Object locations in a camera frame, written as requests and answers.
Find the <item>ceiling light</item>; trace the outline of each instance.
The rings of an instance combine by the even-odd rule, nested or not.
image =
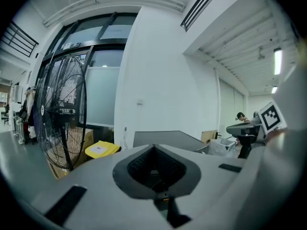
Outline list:
[[[274,86],[273,89],[272,89],[272,94],[274,94],[276,91],[277,91],[277,87]]]
[[[283,59],[283,52],[281,48],[274,49],[274,56],[275,56],[275,71],[274,74],[280,74],[282,69],[282,59]]]

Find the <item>desk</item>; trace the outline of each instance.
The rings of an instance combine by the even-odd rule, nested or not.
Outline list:
[[[1,112],[1,119],[4,119],[5,115],[6,115],[6,112]]]
[[[189,136],[188,134],[175,131],[136,131],[134,133],[133,147],[139,147],[148,144],[164,144],[175,148],[198,153],[207,153],[207,144]]]

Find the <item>yellow bag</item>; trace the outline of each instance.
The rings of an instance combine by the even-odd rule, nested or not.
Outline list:
[[[98,159],[116,153],[120,146],[106,141],[98,141],[97,143],[85,149],[85,154],[93,159]]]

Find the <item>black rubber pad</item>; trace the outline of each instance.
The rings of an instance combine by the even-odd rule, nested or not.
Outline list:
[[[234,166],[234,165],[230,165],[230,164],[225,164],[222,163],[219,168],[224,169],[224,170],[228,170],[228,171],[232,171],[232,172],[236,172],[236,173],[240,173],[242,167],[238,167],[238,166]]]
[[[45,217],[62,226],[70,213],[79,203],[86,188],[73,186],[46,214]]]

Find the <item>fan cage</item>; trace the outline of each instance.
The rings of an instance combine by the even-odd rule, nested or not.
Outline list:
[[[35,94],[34,125],[47,159],[72,170],[83,148],[86,85],[83,65],[65,56],[46,65]]]

